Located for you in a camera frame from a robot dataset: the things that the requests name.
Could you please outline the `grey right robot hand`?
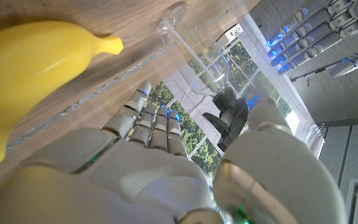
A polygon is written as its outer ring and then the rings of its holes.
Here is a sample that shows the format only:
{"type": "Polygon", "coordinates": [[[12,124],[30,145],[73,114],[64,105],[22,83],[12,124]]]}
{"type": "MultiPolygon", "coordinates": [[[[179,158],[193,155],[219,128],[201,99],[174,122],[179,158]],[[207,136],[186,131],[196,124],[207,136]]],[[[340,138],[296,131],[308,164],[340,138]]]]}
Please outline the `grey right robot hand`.
{"type": "Polygon", "coordinates": [[[73,135],[30,158],[0,188],[0,223],[347,223],[327,168],[294,137],[264,90],[249,130],[225,150],[212,184],[170,149],[110,137],[80,173],[73,135]]]}

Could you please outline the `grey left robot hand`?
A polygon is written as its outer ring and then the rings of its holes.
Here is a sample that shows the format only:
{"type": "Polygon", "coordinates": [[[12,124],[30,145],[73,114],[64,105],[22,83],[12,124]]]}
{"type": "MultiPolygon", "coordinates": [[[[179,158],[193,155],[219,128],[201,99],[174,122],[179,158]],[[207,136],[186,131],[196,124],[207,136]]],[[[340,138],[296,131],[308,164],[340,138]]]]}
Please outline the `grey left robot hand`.
{"type": "Polygon", "coordinates": [[[268,39],[271,66],[284,75],[358,33],[358,0],[306,1],[268,39]]]}

